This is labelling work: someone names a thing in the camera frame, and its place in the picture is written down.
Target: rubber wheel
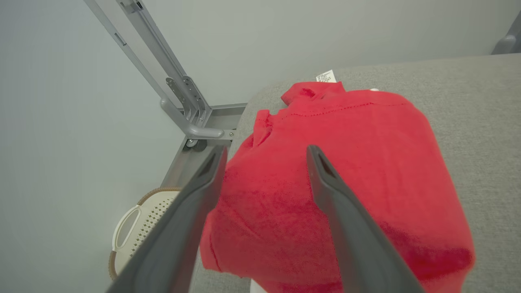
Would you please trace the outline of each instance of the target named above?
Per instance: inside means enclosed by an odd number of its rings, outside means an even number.
[[[195,152],[202,152],[208,146],[206,139],[199,139],[197,143],[192,147]]]

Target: red shirt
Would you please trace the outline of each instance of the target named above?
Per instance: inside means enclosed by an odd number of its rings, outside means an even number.
[[[475,261],[470,230],[425,116],[404,97],[297,83],[288,108],[259,111],[206,220],[206,268],[269,293],[342,292],[306,147],[318,145],[428,292],[459,292]]]

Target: basket handle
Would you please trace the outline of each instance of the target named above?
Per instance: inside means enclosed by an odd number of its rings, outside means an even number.
[[[134,223],[132,223],[132,227],[129,229],[129,231],[128,231],[128,233],[126,235],[120,235],[121,229],[127,223],[127,221],[129,220],[130,215],[134,211],[138,211],[138,215],[135,217]],[[125,215],[123,215],[123,217],[121,217],[121,219],[119,220],[118,225],[116,226],[116,229],[114,230],[114,234],[112,235],[112,250],[113,251],[117,251],[118,249],[120,249],[123,246],[125,246],[125,243],[127,243],[127,240],[128,240],[128,238],[130,236],[130,233],[132,232],[132,230],[134,230],[134,226],[135,226],[136,222],[138,221],[139,216],[141,216],[141,206],[140,205],[136,205],[133,208],[129,209],[125,213]],[[123,243],[121,244],[121,246],[119,246],[118,245],[118,239],[120,237],[123,237],[123,236],[125,237],[125,239],[123,240]]]

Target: hinge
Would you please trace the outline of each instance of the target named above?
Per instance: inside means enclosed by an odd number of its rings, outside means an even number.
[[[128,14],[143,10],[143,5],[136,0],[122,0],[119,4]]]

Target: crumpled red fabric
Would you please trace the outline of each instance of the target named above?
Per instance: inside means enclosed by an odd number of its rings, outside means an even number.
[[[229,161],[201,239],[205,268],[269,293],[342,292],[328,220],[313,202],[306,148],[318,145],[427,292],[459,292],[472,237],[425,116],[404,97],[304,82],[276,115],[259,111]]]

